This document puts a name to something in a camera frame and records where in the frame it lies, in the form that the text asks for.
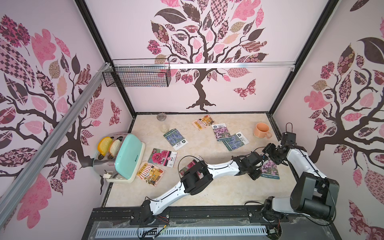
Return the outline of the pink cosmos seed packet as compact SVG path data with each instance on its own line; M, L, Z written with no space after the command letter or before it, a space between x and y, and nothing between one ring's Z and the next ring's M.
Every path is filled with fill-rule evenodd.
M215 134L215 138L218 142L225 141L230 139L232 135L230 134L227 125L222 124L214 124L212 125L213 132Z

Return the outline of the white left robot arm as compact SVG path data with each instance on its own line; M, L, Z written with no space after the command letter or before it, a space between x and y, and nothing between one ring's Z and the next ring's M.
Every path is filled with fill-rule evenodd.
M232 157L228 162L215 165L198 160L180 177L180 181L173 188L153 200L143 201L139 211L139 222L141 224L152 222L167 207L183 197L199 194L217 178L248 175L252 180L256 180L262 174L261 168L264 162L265 158L257 152Z

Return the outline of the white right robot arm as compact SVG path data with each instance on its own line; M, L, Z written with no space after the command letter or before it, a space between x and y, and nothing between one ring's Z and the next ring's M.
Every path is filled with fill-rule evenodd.
M296 134L282 134L278 146L268 144L263 150L276 165L290 167L296 185L289 197L269 197L264 202L262 215L272 222L286 215L300 215L320 226L329 226L336 218L340 185L323 174L310 159L306 149L296 143Z

